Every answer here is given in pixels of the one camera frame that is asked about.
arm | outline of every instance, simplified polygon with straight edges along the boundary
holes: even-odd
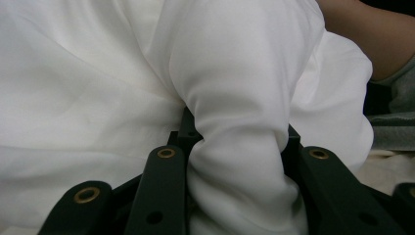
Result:
[[[373,63],[374,80],[402,68],[415,54],[415,18],[358,0],[317,0],[326,28],[354,41]]]

white sleeve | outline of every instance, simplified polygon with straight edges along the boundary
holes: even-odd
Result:
[[[304,233],[299,190],[284,175],[280,152],[296,82],[324,28],[318,6],[192,1],[183,12],[161,70],[204,136],[188,166],[200,208],[191,233]]]

brass insert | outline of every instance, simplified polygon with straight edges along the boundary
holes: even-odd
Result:
[[[176,151],[174,151],[173,149],[162,149],[157,152],[157,156],[159,156],[159,158],[162,159],[169,159],[171,157],[174,157],[174,155],[176,155]]]
[[[319,160],[326,160],[329,158],[329,155],[324,150],[319,149],[310,150],[308,154]]]
[[[88,187],[80,190],[75,194],[73,199],[78,204],[86,204],[94,201],[100,195],[100,189],[97,187]]]

wrinkled fabric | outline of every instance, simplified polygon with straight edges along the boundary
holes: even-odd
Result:
[[[373,127],[372,149],[415,151],[415,112],[368,117]]]
[[[0,18],[9,234],[38,229],[77,183],[139,174],[184,106],[204,136],[188,166],[192,234],[306,234],[280,159],[289,123],[352,170],[370,149],[370,62],[313,0],[2,0]]]

